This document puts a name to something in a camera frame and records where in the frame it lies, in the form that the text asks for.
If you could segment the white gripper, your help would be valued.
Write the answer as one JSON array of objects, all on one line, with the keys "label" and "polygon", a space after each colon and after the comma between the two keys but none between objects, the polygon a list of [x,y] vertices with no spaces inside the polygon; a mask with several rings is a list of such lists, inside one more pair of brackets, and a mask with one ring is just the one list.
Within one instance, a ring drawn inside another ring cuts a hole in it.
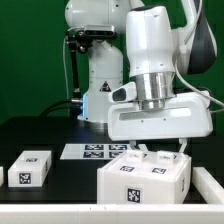
[{"label": "white gripper", "polygon": [[177,94],[158,110],[140,110],[136,102],[113,105],[108,112],[108,133],[113,141],[129,141],[133,150],[148,152],[135,140],[179,139],[183,153],[192,137],[213,130],[209,101],[194,92]]}]

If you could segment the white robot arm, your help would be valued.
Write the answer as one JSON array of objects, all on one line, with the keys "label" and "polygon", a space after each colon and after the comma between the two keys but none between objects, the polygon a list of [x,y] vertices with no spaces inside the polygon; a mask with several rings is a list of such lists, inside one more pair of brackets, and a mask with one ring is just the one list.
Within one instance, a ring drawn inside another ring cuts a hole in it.
[{"label": "white robot arm", "polygon": [[73,47],[89,55],[82,121],[114,141],[173,139],[182,145],[213,130],[206,90],[176,92],[173,80],[208,70],[217,56],[203,0],[181,0],[187,23],[172,28],[165,7],[142,0],[69,0]]}]

